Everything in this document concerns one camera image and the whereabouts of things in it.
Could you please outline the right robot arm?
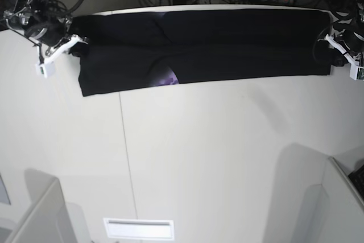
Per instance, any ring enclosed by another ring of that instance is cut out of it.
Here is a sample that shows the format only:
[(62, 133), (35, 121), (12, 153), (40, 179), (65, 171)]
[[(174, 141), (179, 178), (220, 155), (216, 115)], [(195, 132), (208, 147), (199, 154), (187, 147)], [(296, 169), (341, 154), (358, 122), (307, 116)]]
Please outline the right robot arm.
[(83, 41), (69, 32), (72, 14), (83, 1), (67, 8), (60, 0), (9, 0), (1, 4), (1, 26), (38, 47), (40, 57), (42, 46), (48, 46), (46, 56), (51, 57)]

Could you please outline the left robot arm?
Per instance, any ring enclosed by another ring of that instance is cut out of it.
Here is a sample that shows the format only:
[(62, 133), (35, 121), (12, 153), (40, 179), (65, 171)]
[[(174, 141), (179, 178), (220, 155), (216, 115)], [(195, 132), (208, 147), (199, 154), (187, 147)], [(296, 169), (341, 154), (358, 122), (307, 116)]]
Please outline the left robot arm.
[(331, 28), (335, 34), (326, 34), (325, 40), (342, 58), (363, 73), (363, 0), (325, 0), (328, 10), (337, 18)]

